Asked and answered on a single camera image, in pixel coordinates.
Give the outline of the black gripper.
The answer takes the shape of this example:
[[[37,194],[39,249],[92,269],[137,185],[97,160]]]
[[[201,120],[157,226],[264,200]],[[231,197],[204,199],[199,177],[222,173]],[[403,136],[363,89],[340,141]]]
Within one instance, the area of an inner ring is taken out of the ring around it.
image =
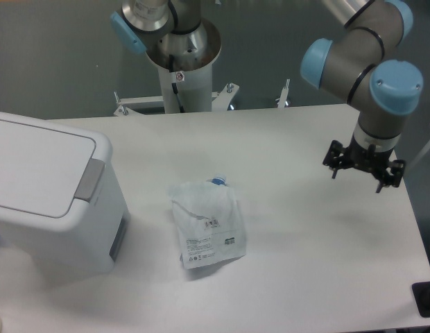
[[[379,194],[384,187],[398,188],[406,170],[405,160],[389,161],[392,152],[392,149],[377,152],[374,148],[363,148],[355,139],[348,147],[333,140],[322,164],[332,171],[332,179],[342,169],[353,168],[371,173],[379,181],[376,189]]]

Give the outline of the silver blue robot arm base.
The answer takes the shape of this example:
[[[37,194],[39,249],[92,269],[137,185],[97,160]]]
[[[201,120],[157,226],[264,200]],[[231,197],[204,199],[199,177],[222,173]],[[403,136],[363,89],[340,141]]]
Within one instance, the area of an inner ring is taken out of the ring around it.
[[[127,50],[170,72],[202,69],[221,52],[221,35],[203,17],[201,1],[123,1],[110,24]]]

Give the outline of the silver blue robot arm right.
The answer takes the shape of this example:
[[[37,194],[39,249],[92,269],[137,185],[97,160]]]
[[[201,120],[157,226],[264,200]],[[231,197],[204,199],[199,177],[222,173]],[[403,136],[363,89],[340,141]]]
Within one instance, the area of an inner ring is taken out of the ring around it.
[[[398,187],[406,162],[390,160],[424,87],[420,70],[387,57],[413,27],[403,1],[324,1],[342,23],[345,37],[316,40],[306,51],[300,75],[359,111],[349,146],[334,140],[323,160],[333,172],[357,169],[381,187]]]

